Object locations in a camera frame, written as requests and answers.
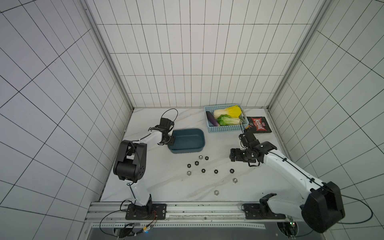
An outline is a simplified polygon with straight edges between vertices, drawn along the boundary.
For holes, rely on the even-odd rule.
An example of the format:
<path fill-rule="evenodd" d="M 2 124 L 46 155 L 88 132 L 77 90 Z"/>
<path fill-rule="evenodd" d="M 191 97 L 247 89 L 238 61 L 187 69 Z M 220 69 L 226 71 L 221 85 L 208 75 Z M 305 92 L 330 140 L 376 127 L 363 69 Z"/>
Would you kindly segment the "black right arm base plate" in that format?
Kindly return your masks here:
<path fill-rule="evenodd" d="M 268 206 L 268 200 L 277 194 L 270 193 L 262 197 L 259 203 L 243 204 L 241 210 L 247 220 L 285 220 L 283 214 L 275 214 Z"/>

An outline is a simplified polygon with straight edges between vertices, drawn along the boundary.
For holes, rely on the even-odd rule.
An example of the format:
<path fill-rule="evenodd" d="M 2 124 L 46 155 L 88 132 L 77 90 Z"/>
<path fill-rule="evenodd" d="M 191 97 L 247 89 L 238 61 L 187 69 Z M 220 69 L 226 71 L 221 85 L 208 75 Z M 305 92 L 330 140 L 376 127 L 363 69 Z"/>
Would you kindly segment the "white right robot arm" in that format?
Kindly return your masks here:
<path fill-rule="evenodd" d="M 282 219 L 283 216 L 303 220 L 312 230 L 324 233 L 342 220 L 346 213 L 340 188 L 325 183 L 289 160 L 275 145 L 261 143 L 253 133 L 239 135 L 241 147 L 231 149 L 232 162 L 247 163 L 249 167 L 264 164 L 279 173 L 300 194 L 297 201 L 279 199 L 270 193 L 257 204 L 244 204 L 248 219 Z"/>

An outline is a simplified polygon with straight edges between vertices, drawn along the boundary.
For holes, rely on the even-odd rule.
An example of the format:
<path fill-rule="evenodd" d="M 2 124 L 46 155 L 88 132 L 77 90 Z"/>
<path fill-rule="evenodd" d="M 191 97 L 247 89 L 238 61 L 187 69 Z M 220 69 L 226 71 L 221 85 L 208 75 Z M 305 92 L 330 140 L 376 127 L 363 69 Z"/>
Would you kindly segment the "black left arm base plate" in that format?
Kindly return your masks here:
<path fill-rule="evenodd" d="M 126 220 L 164 220 L 166 218 L 166 204 L 148 204 L 147 206 L 137 206 L 129 204 L 126 211 Z"/>

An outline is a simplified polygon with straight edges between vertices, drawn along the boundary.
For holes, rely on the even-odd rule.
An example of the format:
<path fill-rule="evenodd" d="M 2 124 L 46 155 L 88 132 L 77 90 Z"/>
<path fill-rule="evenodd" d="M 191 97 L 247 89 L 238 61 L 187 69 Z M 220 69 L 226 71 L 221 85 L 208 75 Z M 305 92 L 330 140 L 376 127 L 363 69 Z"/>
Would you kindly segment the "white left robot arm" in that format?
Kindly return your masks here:
<path fill-rule="evenodd" d="M 147 207 L 152 203 L 152 197 L 145 184 L 141 183 L 146 165 L 147 151 L 155 146 L 170 145 L 175 142 L 170 132 L 175 123 L 170 119 L 161 118 L 160 123 L 149 128 L 148 133 L 138 140 L 123 139 L 120 143 L 113 173 L 119 180 L 127 181 L 133 194 L 133 204 Z"/>

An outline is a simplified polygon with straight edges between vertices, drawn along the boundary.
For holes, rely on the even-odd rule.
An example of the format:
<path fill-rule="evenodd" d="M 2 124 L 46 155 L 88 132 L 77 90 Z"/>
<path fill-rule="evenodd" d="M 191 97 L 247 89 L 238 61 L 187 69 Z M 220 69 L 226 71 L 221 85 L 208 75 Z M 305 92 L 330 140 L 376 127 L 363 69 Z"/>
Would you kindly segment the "dark teal storage box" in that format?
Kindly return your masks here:
<path fill-rule="evenodd" d="M 172 137 L 174 144 L 168 149 L 173 154 L 201 152 L 206 144 L 204 132 L 198 128 L 174 130 Z"/>

